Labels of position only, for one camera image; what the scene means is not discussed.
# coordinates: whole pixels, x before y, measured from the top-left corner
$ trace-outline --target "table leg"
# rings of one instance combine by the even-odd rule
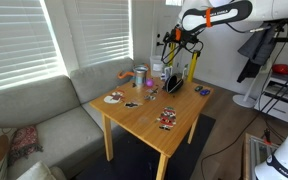
[[[104,141],[106,149],[106,159],[110,161],[113,159],[113,144],[111,133],[111,120],[102,114],[103,128],[104,128]]]
[[[160,162],[158,164],[156,179],[157,180],[163,180],[166,167],[167,167],[168,157],[166,157],[164,154],[161,154]]]
[[[190,135],[189,135],[188,140],[187,140],[188,144],[191,144],[191,142],[192,142],[192,138],[193,138],[193,135],[194,135],[194,132],[195,132],[196,124],[197,124],[197,121],[198,121],[198,117],[199,117],[199,115],[197,116],[197,118],[195,119],[194,123],[192,124]]]

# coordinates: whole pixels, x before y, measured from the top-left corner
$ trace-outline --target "gray couch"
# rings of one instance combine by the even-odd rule
[[[64,173],[104,147],[101,115],[88,103],[128,81],[120,70],[132,71],[133,61],[121,59],[94,64],[71,73],[0,91],[0,127],[36,125],[44,152],[21,158],[8,168],[15,179],[38,161]],[[123,132],[112,125],[113,138]]]

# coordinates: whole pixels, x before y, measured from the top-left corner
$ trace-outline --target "white robot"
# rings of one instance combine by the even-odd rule
[[[212,7],[208,0],[185,0],[178,24],[164,36],[164,51],[168,43],[177,43],[178,51],[186,49],[187,43],[197,43],[197,35],[213,25],[279,20],[288,21],[288,0],[232,0],[219,7]],[[288,137],[266,162],[256,166],[255,173],[259,180],[288,179]]]

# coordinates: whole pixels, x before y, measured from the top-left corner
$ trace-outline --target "orange band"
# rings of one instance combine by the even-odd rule
[[[175,29],[175,40],[176,41],[181,40],[181,31],[178,28]]]
[[[206,10],[206,27],[212,27],[212,24],[211,24],[211,9],[212,8],[208,8]]]

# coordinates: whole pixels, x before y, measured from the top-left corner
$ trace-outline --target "hanging cloth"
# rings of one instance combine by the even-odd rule
[[[261,66],[265,65],[272,51],[275,48],[275,30],[278,24],[264,22],[261,27],[271,26],[270,29],[255,32],[238,52],[249,58],[237,82],[241,83],[245,78],[254,78],[260,71]]]

